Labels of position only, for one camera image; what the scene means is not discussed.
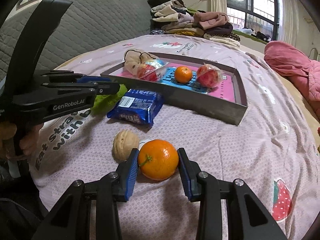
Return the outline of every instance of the human hand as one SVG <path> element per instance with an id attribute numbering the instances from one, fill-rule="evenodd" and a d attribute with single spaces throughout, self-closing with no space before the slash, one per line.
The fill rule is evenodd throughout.
<path id="1" fill-rule="evenodd" d="M 8 150 L 3 145 L 3 140 L 9 140 L 12 138 L 17 127 L 15 124 L 9 122 L 0 123 L 0 158 L 9 160 L 24 160 L 36 150 L 37 141 L 39 138 L 39 131 L 43 127 L 43 124 L 35 125 L 32 127 L 25 137 L 20 142 L 20 148 L 23 151 L 23 155 L 16 156 L 14 151 Z"/>

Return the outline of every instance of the barcode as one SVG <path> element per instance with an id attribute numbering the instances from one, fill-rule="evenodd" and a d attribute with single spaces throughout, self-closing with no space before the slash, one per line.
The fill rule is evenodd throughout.
<path id="1" fill-rule="evenodd" d="M 119 106 L 120 107 L 130 107 L 134 100 L 135 100 L 135 98 L 123 97 L 119 103 Z"/>

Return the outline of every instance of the gray headboard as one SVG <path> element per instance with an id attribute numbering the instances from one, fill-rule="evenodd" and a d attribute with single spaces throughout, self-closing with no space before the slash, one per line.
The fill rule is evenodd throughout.
<path id="1" fill-rule="evenodd" d="M 73 4 L 44 46 L 38 69 L 52 70 L 79 54 L 150 32 L 147 0 L 71 1 Z M 0 80 L 6 75 L 17 39 L 35 8 L 14 15 L 0 29 Z"/>

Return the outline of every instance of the orange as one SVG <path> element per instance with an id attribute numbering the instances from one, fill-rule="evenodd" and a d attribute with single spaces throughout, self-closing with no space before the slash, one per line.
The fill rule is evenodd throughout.
<path id="1" fill-rule="evenodd" d="M 192 71 L 186 66 L 177 67 L 174 72 L 174 78 L 179 83 L 188 83 L 192 79 Z"/>
<path id="2" fill-rule="evenodd" d="M 164 140 L 149 141 L 141 147 L 138 165 L 143 175 L 153 180 L 165 180 L 178 166 L 179 156 L 174 146 Z"/>

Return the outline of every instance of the gray tray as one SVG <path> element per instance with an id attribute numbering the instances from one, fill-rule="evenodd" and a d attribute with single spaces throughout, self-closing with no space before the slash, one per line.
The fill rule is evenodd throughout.
<path id="1" fill-rule="evenodd" d="M 193 57 L 155 52 L 150 53 L 165 61 L 181 65 L 200 67 L 203 64 L 211 64 L 217 66 L 223 70 L 224 73 L 232 77 L 235 103 L 196 91 L 185 90 L 183 88 L 177 88 L 166 84 L 115 76 L 115 72 L 117 72 L 117 70 L 120 68 L 123 68 L 124 63 L 116 65 L 102 72 L 100 75 L 102 77 L 108 77 L 112 81 L 117 81 L 120 84 L 124 84 L 128 89 L 141 89 L 161 93 L 164 97 L 165 103 L 168 105 L 193 110 L 198 114 L 216 118 L 226 123 L 234 125 L 240 124 L 248 108 L 248 103 L 241 77 L 236 68 L 219 64 L 210 60 Z"/>

